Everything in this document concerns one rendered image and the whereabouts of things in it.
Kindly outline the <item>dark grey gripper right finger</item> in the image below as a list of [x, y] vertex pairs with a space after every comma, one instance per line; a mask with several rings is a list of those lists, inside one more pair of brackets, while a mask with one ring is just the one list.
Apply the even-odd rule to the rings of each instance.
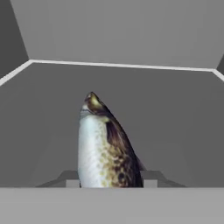
[[145, 188], [184, 187], [184, 185], [166, 178], [161, 171], [141, 171], [141, 175]]

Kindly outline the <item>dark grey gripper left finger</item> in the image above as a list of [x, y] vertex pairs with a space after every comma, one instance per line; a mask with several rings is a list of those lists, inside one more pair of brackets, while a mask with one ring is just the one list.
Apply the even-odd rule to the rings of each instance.
[[80, 180], [77, 171], [63, 171], [56, 179], [50, 180], [39, 187], [67, 187], [79, 188]]

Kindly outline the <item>spotted brown and white fish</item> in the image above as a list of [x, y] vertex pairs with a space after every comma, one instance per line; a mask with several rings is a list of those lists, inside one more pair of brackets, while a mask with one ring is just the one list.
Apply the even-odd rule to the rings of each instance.
[[82, 188], [142, 188], [142, 165], [122, 125], [96, 93], [80, 110], [78, 175]]

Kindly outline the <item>grey fridge interior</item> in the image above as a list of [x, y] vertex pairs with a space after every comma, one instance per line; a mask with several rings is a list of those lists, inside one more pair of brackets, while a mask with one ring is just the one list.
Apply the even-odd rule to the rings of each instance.
[[79, 111], [97, 94], [144, 167], [224, 187], [224, 80], [194, 16], [215, 0], [0, 0], [0, 186], [78, 167]]

